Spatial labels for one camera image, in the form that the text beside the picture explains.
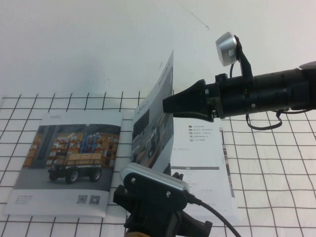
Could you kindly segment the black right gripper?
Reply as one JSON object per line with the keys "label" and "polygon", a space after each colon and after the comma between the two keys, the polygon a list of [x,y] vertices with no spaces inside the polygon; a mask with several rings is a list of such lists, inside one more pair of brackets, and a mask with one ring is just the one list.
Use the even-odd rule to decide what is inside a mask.
{"label": "black right gripper", "polygon": [[198,80],[189,88],[162,101],[163,111],[175,118],[201,119],[214,122],[215,118],[252,114],[256,112],[254,77],[228,78],[219,74],[215,82]]}

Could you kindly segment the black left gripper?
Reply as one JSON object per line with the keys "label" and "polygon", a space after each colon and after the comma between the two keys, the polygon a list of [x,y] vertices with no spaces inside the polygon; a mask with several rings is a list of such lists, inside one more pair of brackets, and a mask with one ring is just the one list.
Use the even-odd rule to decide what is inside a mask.
{"label": "black left gripper", "polygon": [[[172,175],[174,184],[183,184],[184,174]],[[127,234],[209,234],[212,223],[201,222],[178,208],[170,197],[145,199],[120,185],[114,192],[113,202],[130,213],[124,223]]]}

